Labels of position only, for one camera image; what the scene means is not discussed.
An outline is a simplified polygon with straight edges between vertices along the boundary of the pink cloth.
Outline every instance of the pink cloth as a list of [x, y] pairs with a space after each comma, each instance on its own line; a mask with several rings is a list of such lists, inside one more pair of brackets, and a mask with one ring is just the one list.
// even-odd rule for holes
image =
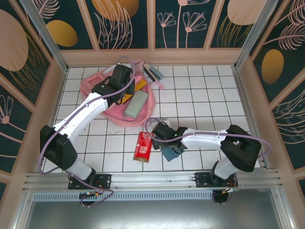
[[[144, 65], [144, 61], [139, 59], [135, 60], [134, 63], [136, 64], [135, 66], [135, 84], [137, 84], [141, 79], [145, 80], [145, 77], [143, 75], [142, 67]], [[108, 73], [104, 72], [106, 69], [95, 73], [85, 80], [81, 82], [80, 85], [80, 90], [81, 90], [81, 95], [84, 99], [87, 98], [89, 93], [91, 93], [91, 89], [101, 81], [103, 81], [107, 76], [112, 75], [113, 71], [110, 71]], [[148, 99], [146, 103], [144, 104], [142, 110], [140, 111], [139, 115], [137, 118], [133, 119], [130, 117], [126, 117], [124, 115], [124, 111], [127, 108], [128, 104], [130, 103], [131, 99], [126, 102], [125, 104], [121, 105], [116, 105], [112, 104], [106, 111], [103, 112], [103, 114], [114, 124], [118, 126], [123, 126], [123, 127], [128, 127], [128, 126], [137, 126], [137, 125], [144, 125], [144, 122], [149, 119], [149, 117], [152, 115], [154, 107], [155, 107], [155, 99], [153, 95], [153, 91], [151, 89], [151, 86], [149, 83], [147, 83], [141, 91], [147, 92], [148, 94]]]

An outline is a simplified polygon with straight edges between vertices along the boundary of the enclosure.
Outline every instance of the enclosure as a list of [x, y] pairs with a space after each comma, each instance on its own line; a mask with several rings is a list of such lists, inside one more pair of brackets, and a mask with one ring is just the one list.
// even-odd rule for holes
[[[303, 228], [304, 22], [304, 0], [1, 1], [1, 228]], [[38, 174], [56, 167], [37, 163], [41, 128], [79, 107], [81, 82], [121, 56], [163, 75], [164, 89], [152, 85], [151, 117], [174, 129], [235, 124], [272, 145], [253, 172], [236, 173], [240, 191], [229, 203], [215, 205], [220, 188], [192, 180], [226, 158], [222, 151], [195, 148], [168, 162], [152, 149], [149, 163], [137, 164], [145, 129], [103, 114], [73, 146], [112, 176], [109, 200], [84, 209], [62, 169]]]

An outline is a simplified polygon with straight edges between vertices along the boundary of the blue object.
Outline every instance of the blue object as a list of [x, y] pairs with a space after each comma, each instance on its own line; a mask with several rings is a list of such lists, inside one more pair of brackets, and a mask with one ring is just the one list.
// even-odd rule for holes
[[179, 157], [181, 153], [184, 152], [184, 149], [178, 149], [175, 146], [168, 146], [161, 149], [162, 154], [166, 158], [167, 161], [171, 161], [176, 157]]

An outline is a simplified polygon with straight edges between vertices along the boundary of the tile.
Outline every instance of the tile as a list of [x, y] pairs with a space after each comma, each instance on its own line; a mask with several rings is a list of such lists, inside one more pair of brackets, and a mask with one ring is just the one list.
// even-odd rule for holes
[[206, 88], [204, 77], [190, 77], [191, 88]]
[[125, 134], [126, 135], [138, 135], [142, 131], [143, 131], [143, 128], [141, 126], [125, 127]]
[[196, 130], [196, 119], [194, 117], [190, 118], [178, 118], [180, 127], [187, 127], [193, 130]]
[[85, 154], [77, 154], [77, 158], [81, 161], [85, 161]]
[[160, 99], [159, 99], [159, 90], [153, 90], [152, 93], [154, 95], [154, 99], [155, 99], [156, 103], [159, 103], [160, 102]]
[[106, 136], [88, 136], [86, 153], [103, 153], [105, 151]]
[[165, 89], [175, 89], [173, 77], [164, 77], [162, 80], [160, 80], [160, 83], [162, 83]]
[[98, 67], [85, 68], [84, 69], [84, 74], [82, 75], [82, 78], [86, 79], [87, 77], [93, 75], [94, 73], [97, 73], [98, 71], [99, 71]]
[[245, 116], [232, 116], [230, 119], [233, 125], [240, 126], [244, 131], [249, 131], [249, 126]]
[[160, 104], [161, 117], [177, 117], [176, 104]]
[[[57, 167], [57, 166], [54, 163], [52, 163], [48, 159], [45, 159], [43, 172], [48, 172], [51, 169], [54, 169], [55, 167]], [[58, 169], [54, 170], [52, 173], [62, 173], [62, 169], [58, 168]]]
[[208, 102], [208, 92], [206, 89], [192, 89], [193, 102]]
[[187, 66], [173, 66], [174, 76], [189, 76]]
[[220, 76], [220, 81], [223, 88], [236, 88], [233, 76]]
[[166, 160], [166, 158], [162, 155], [163, 157], [163, 170], [164, 171], [175, 171], [175, 170], [182, 170], [182, 160], [181, 160], [181, 156], [171, 160], [170, 162], [168, 162]]
[[160, 118], [160, 104], [156, 104], [154, 107], [151, 118]]
[[225, 102], [210, 103], [212, 116], [229, 116]]
[[124, 152], [135, 152], [137, 145], [138, 135], [126, 135], [124, 142]]
[[77, 153], [86, 152], [87, 138], [87, 136], [78, 136], [76, 141], [72, 144]]
[[205, 77], [206, 88], [221, 88], [220, 78], [218, 76]]
[[76, 105], [78, 92], [64, 92], [61, 97], [61, 105]]
[[103, 172], [122, 172], [123, 153], [105, 154]]
[[202, 150], [201, 151], [203, 169], [212, 169], [215, 162], [220, 160], [219, 151]]
[[173, 76], [173, 67], [172, 66], [158, 66], [158, 71], [163, 74], [163, 77]]
[[244, 109], [241, 102], [227, 102], [227, 106], [230, 116], [244, 115]]
[[229, 65], [218, 65], [217, 69], [218, 69], [219, 75], [224, 75], [224, 76], [233, 75], [231, 66], [229, 66]]
[[207, 89], [210, 102], [224, 101], [224, 93], [222, 89]]
[[178, 117], [194, 117], [193, 103], [177, 103]]
[[214, 131], [214, 122], [212, 117], [196, 117], [197, 129], [204, 131]]
[[192, 93], [190, 89], [176, 90], [177, 103], [192, 102]]
[[117, 126], [110, 120], [108, 120], [107, 135], [123, 135], [125, 127]]
[[160, 90], [160, 103], [175, 103], [175, 90]]
[[99, 67], [99, 72], [105, 70], [106, 68], [109, 68], [109, 67]]
[[177, 130], [179, 125], [178, 125], [178, 118], [167, 118], [168, 121], [170, 122], [171, 124], [171, 128], [174, 129], [174, 130]]
[[144, 163], [144, 171], [162, 171], [162, 153], [153, 152], [149, 158], [149, 163]]
[[182, 154], [183, 170], [202, 169], [200, 151], [186, 151]]
[[67, 79], [81, 79], [84, 68], [70, 68]]
[[209, 103], [194, 103], [194, 110], [196, 117], [212, 116]]
[[77, 105], [81, 105], [85, 100], [83, 99], [82, 95], [80, 92], [78, 92], [78, 97], [77, 97]]
[[85, 163], [98, 173], [103, 171], [103, 162], [104, 154], [86, 154]]
[[240, 101], [238, 90], [236, 88], [224, 89], [224, 97], [226, 101]]
[[59, 106], [58, 114], [56, 119], [65, 119], [75, 110], [75, 105], [63, 105]]
[[78, 92], [80, 90], [81, 80], [67, 80], [64, 92]]
[[203, 76], [203, 70], [201, 65], [189, 65], [189, 76]]
[[203, 65], [204, 76], [218, 76], [216, 65]]
[[108, 135], [106, 138], [106, 153], [120, 153], [124, 151], [123, 135]]
[[176, 89], [190, 89], [190, 78], [189, 77], [177, 77], [175, 78]]
[[107, 119], [94, 119], [90, 123], [89, 135], [105, 135]]
[[213, 117], [216, 130], [229, 129], [231, 125], [230, 117]]
[[142, 172], [142, 165], [133, 161], [134, 153], [124, 153], [123, 172]]

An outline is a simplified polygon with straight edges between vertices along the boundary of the black mounting bracket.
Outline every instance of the black mounting bracket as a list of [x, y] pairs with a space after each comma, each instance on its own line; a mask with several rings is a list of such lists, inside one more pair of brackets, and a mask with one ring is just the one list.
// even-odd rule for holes
[[[233, 174], [230, 175], [228, 179], [230, 179], [234, 183]], [[192, 178], [192, 181], [196, 183], [196, 187], [230, 187], [230, 182], [227, 180], [223, 180], [223, 182], [218, 185], [214, 184], [210, 177], [210, 172], [195, 173], [195, 176]]]
[[[111, 174], [96, 174], [95, 175], [95, 182], [93, 184], [94, 187], [103, 189], [110, 189], [111, 185]], [[69, 176], [69, 190], [84, 190], [84, 189], [91, 189], [84, 184], [80, 183], [77, 179], [72, 176]]]

